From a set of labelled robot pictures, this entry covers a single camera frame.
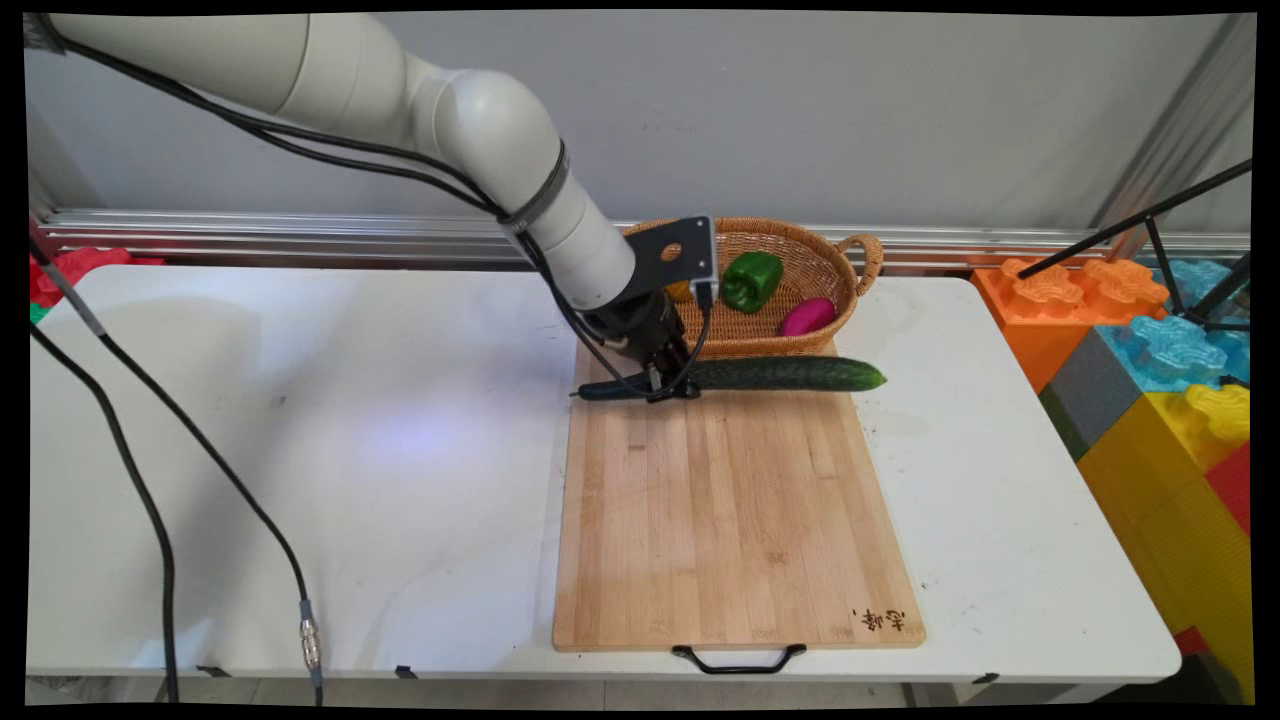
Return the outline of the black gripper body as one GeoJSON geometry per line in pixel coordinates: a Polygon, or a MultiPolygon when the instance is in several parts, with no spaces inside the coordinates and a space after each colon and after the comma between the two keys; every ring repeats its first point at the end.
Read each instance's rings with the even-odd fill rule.
{"type": "Polygon", "coordinates": [[[659,363],[668,375],[682,370],[675,366],[675,341],[685,340],[685,323],[666,291],[588,311],[585,322],[608,347],[640,366],[659,363]]]}

